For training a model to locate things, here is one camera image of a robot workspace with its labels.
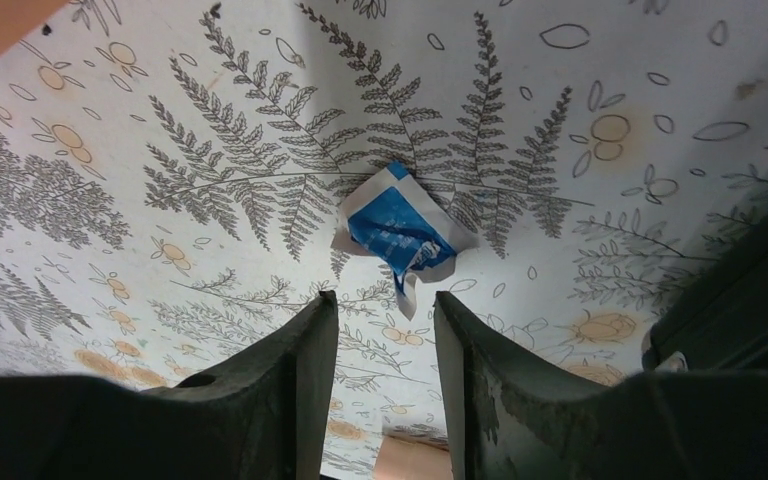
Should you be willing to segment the small blue white sachet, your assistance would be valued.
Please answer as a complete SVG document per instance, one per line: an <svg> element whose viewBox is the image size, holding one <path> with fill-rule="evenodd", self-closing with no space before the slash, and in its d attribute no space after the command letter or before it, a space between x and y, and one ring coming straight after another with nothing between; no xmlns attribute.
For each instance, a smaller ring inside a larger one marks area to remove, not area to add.
<svg viewBox="0 0 768 480"><path fill-rule="evenodd" d="M382 260L407 319L417 310L416 283L450 277L457 256L479 245L477 235L450 217L397 161L351 192L338 217L331 247Z"/></svg>

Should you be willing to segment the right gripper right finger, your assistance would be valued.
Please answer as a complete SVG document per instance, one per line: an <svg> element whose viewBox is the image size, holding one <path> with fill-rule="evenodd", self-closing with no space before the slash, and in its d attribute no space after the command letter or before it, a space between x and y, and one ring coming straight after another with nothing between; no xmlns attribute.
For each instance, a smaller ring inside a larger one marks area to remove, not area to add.
<svg viewBox="0 0 768 480"><path fill-rule="evenodd" d="M572 374L434 302L457 479L768 479L768 371Z"/></svg>

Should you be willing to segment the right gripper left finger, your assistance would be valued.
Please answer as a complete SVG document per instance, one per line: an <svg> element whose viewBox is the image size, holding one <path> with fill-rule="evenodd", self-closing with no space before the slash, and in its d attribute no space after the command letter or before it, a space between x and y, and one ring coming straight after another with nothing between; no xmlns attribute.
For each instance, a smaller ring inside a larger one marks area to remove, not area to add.
<svg viewBox="0 0 768 480"><path fill-rule="evenodd" d="M0 377L0 479L316 479L338 333L336 296L322 291L174 387Z"/></svg>

